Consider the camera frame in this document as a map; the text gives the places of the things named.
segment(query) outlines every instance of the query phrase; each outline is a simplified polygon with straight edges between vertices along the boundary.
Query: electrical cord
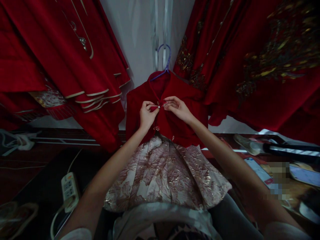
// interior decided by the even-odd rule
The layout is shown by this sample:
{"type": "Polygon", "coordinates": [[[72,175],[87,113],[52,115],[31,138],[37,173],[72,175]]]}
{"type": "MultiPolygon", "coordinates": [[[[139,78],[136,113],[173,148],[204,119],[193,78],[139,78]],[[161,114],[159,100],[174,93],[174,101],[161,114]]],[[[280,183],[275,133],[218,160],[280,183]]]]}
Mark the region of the electrical cord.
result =
{"type": "MultiPolygon", "coordinates": [[[[79,150],[79,152],[77,153],[77,155],[74,157],[74,159],[72,160],[72,162],[70,163],[70,166],[68,168],[67,174],[70,172],[70,169],[73,165],[73,162],[76,160],[76,158],[78,157],[78,155],[80,154],[80,152],[82,151],[82,148],[79,150]]],[[[56,212],[56,214],[54,215],[52,222],[51,222],[51,227],[50,227],[50,236],[51,239],[54,240],[54,233],[53,233],[53,227],[54,227],[54,222],[56,221],[57,216],[59,215],[59,213],[66,207],[68,207],[69,205],[71,205],[73,203],[73,201],[75,200],[75,197],[69,197],[68,199],[66,199],[63,202],[63,205],[59,208],[59,210],[56,212]]]]}
{"type": "Polygon", "coordinates": [[[54,222],[56,221],[57,216],[59,215],[59,213],[66,207],[70,206],[75,200],[75,197],[69,197],[67,198],[64,202],[63,205],[59,208],[59,210],[56,212],[56,214],[54,215],[52,222],[51,222],[51,227],[50,227],[50,236],[51,236],[51,240],[54,240],[54,232],[53,232],[53,227],[54,227],[54,222]]]}
{"type": "Polygon", "coordinates": [[[67,174],[70,172],[70,169],[71,169],[71,166],[72,166],[74,160],[76,160],[77,156],[79,155],[79,153],[80,153],[81,151],[82,151],[82,148],[80,149],[80,151],[77,153],[77,155],[76,155],[76,156],[74,157],[74,159],[72,160],[72,162],[71,162],[71,164],[70,164],[70,166],[69,166],[69,169],[68,169],[68,171],[67,171],[67,174]]]}
{"type": "Polygon", "coordinates": [[[45,166],[37,166],[37,167],[23,167],[23,168],[9,168],[9,167],[0,167],[0,169],[11,169],[11,170],[20,170],[20,169],[28,169],[28,168],[40,168],[45,166]]]}

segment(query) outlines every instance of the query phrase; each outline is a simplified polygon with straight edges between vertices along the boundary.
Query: power strip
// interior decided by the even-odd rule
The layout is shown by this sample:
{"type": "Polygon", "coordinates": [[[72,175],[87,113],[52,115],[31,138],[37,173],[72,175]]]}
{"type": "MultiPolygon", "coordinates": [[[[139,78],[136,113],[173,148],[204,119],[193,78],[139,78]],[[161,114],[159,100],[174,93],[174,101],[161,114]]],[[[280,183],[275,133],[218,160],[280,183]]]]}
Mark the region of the power strip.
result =
{"type": "Polygon", "coordinates": [[[80,192],[78,184],[73,172],[68,173],[61,179],[63,201],[74,196],[73,203],[64,208],[65,213],[71,212],[78,204],[80,199],[80,192]]]}

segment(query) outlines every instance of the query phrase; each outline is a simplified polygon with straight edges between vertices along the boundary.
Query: cream trim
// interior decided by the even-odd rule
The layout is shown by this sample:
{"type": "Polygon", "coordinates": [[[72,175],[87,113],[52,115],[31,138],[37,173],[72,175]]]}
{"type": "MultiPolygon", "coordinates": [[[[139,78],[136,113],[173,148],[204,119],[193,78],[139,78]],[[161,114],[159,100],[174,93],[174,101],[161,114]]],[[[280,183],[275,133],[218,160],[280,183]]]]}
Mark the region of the cream trim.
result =
{"type": "Polygon", "coordinates": [[[79,20],[80,20],[80,23],[81,23],[81,25],[82,25],[82,27],[83,27],[83,30],[84,30],[84,32],[85,32],[86,35],[87,35],[87,38],[88,38],[88,41],[89,41],[89,44],[90,44],[90,47],[91,47],[91,56],[90,56],[90,59],[92,59],[92,58],[93,58],[93,47],[92,47],[92,44],[91,44],[91,42],[90,42],[89,36],[88,36],[88,34],[87,34],[87,31],[86,31],[86,29],[84,28],[84,25],[83,25],[83,23],[82,23],[82,21],[81,21],[81,18],[80,18],[79,13],[78,13],[78,11],[77,11],[77,9],[76,9],[76,6],[74,5],[74,3],[73,3],[72,0],[71,0],[71,2],[72,2],[72,5],[73,5],[73,7],[74,7],[74,10],[76,10],[76,13],[77,13],[78,18],[79,18],[79,20]]]}
{"type": "Polygon", "coordinates": [[[31,112],[33,111],[34,109],[30,109],[30,110],[24,110],[24,111],[20,111],[20,112],[15,112],[15,113],[24,113],[24,112],[31,112]]]}
{"type": "Polygon", "coordinates": [[[75,102],[76,102],[76,103],[89,103],[89,102],[93,102],[93,101],[95,101],[95,100],[98,100],[98,99],[100,99],[100,98],[102,98],[102,97],[103,97],[103,95],[102,95],[102,96],[99,96],[99,97],[97,97],[97,98],[93,98],[93,99],[87,100],[87,101],[83,101],[83,102],[75,101],[75,102]]]}
{"type": "Polygon", "coordinates": [[[74,94],[71,94],[69,96],[66,96],[64,97],[65,99],[68,99],[68,98],[72,98],[72,97],[75,97],[75,96],[79,96],[81,94],[84,94],[84,91],[81,91],[81,92],[78,92],[78,93],[74,93],[74,94]]]}
{"type": "Polygon", "coordinates": [[[111,96],[111,97],[106,97],[106,98],[113,98],[113,97],[119,97],[122,93],[118,94],[118,95],[114,95],[114,96],[111,96]]]}
{"type": "Polygon", "coordinates": [[[83,6],[84,11],[86,12],[86,15],[88,15],[88,14],[87,14],[87,10],[86,10],[86,8],[84,7],[83,1],[80,0],[80,2],[81,2],[81,4],[82,4],[82,6],[83,6]]]}
{"type": "Polygon", "coordinates": [[[113,102],[112,104],[114,104],[114,103],[116,103],[116,102],[119,102],[119,101],[120,101],[120,98],[119,98],[117,101],[113,102]]]}
{"type": "Polygon", "coordinates": [[[106,101],[106,102],[104,102],[103,104],[102,104],[102,102],[103,102],[103,100],[98,104],[98,106],[96,106],[95,108],[92,108],[92,109],[90,109],[90,110],[88,110],[88,111],[85,111],[84,113],[88,113],[88,112],[91,112],[91,111],[94,111],[94,110],[98,110],[98,109],[100,109],[100,106],[102,107],[103,105],[105,105],[105,104],[108,103],[109,101],[106,101]]]}
{"type": "Polygon", "coordinates": [[[119,88],[121,88],[122,86],[126,85],[128,82],[122,84],[121,86],[119,86],[119,88]]]}
{"type": "Polygon", "coordinates": [[[102,100],[105,100],[106,98],[101,98],[97,101],[94,101],[93,103],[91,103],[90,105],[88,106],[85,106],[85,107],[82,107],[83,109],[86,109],[86,108],[89,108],[89,107],[92,107],[94,104],[98,103],[98,102],[101,102],[102,100]]]}
{"type": "Polygon", "coordinates": [[[97,96],[97,95],[100,95],[100,94],[106,93],[106,92],[108,92],[108,91],[109,91],[109,89],[104,90],[104,91],[102,91],[102,92],[98,92],[98,93],[90,93],[90,94],[87,94],[87,96],[88,96],[88,97],[91,97],[91,96],[97,96]]]}

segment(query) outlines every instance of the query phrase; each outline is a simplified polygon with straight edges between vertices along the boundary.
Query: hanger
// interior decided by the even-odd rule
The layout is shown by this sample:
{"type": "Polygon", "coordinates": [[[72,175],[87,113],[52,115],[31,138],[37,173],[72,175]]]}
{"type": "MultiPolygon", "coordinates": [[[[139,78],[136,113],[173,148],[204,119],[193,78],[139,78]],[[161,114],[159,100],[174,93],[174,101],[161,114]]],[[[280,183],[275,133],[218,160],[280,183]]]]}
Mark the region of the hanger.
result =
{"type": "Polygon", "coordinates": [[[169,47],[168,44],[166,44],[166,45],[167,45],[167,47],[168,47],[169,50],[170,50],[170,54],[169,54],[169,58],[168,58],[167,65],[166,65],[164,71],[163,71],[160,75],[158,75],[158,76],[156,76],[155,78],[151,79],[150,82],[153,81],[153,80],[155,80],[156,78],[162,76],[162,75],[165,74],[165,73],[169,73],[169,74],[170,74],[170,72],[169,72],[169,63],[170,63],[170,58],[171,58],[171,48],[169,47]]]}

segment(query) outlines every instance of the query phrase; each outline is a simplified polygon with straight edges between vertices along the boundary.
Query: smartphone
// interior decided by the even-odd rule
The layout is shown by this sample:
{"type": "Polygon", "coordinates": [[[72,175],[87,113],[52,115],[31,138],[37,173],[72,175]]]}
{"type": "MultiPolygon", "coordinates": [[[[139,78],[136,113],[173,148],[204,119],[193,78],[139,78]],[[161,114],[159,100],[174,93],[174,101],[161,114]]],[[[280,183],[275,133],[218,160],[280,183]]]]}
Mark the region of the smartphone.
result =
{"type": "Polygon", "coordinates": [[[320,173],[290,165],[290,174],[294,180],[320,187],[320,173]]]}

